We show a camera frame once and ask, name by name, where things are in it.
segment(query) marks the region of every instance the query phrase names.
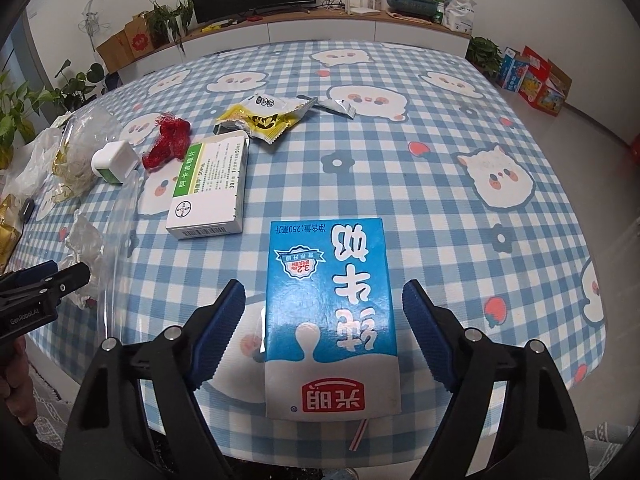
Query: red mesh bag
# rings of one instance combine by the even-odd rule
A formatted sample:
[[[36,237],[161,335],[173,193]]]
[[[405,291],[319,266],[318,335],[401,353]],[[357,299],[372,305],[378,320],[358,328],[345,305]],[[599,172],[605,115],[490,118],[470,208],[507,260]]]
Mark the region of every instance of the red mesh bag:
[[[172,158],[183,160],[191,143],[191,125],[188,121],[165,113],[156,119],[160,135],[149,152],[142,155],[142,165],[146,170],[154,170],[168,163]]]

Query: blue flower pot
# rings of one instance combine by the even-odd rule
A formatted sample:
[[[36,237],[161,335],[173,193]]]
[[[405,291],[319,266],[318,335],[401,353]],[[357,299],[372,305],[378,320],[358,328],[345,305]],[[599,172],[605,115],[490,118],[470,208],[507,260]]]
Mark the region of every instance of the blue flower pot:
[[[386,4],[397,12],[431,18],[438,9],[437,0],[386,0]]]

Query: screw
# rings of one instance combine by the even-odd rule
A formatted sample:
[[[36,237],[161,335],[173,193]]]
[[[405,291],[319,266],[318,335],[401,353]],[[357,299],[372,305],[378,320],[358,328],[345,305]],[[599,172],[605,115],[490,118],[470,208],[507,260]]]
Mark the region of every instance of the screw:
[[[117,344],[118,340],[116,338],[108,337],[102,342],[102,349],[108,352],[109,350],[116,348]]]
[[[538,339],[532,339],[529,341],[529,348],[531,348],[536,354],[542,354],[542,352],[545,351],[545,344]]]
[[[469,339],[469,341],[473,341],[475,343],[482,339],[482,332],[477,328],[467,328],[465,330],[465,337]]]
[[[178,339],[182,335],[182,329],[179,326],[170,326],[164,331],[164,337],[169,341]]]

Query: blue milk carton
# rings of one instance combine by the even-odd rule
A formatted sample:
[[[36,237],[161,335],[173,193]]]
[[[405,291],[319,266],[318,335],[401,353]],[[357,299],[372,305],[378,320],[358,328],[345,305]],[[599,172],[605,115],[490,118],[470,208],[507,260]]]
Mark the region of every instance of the blue milk carton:
[[[400,413],[382,219],[272,222],[265,329],[268,417]]]
[[[496,77],[496,82],[501,88],[511,92],[520,90],[524,76],[529,69],[529,58],[521,56],[517,50],[506,48],[504,59],[500,66],[500,72]]]

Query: white cabinet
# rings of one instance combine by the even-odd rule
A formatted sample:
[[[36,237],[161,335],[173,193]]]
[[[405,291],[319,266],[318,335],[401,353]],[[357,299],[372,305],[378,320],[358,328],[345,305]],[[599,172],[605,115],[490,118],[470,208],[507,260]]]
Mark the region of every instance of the white cabinet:
[[[177,46],[170,46],[159,52],[134,61],[130,65],[118,70],[124,84],[140,79],[143,75],[151,74],[168,66],[179,65],[186,60]]]
[[[376,22],[364,20],[295,20],[269,25],[271,43],[303,40],[373,41]]]
[[[208,56],[222,50],[242,48],[282,41],[339,40],[383,41],[424,46],[464,57],[469,44],[467,38],[438,30],[376,22],[373,20],[292,20],[290,22],[260,23],[250,27],[221,30],[185,41],[184,54],[177,46],[171,46],[150,56],[143,57],[118,70],[123,83],[129,83],[167,66],[176,65]]]
[[[195,40],[183,43],[187,61],[208,56],[221,50],[231,50],[244,46],[254,46],[269,43],[267,25],[252,25],[251,27],[233,28],[209,34]]]
[[[376,22],[376,41],[424,46],[460,57],[465,57],[469,45],[467,38],[455,34],[386,22]]]

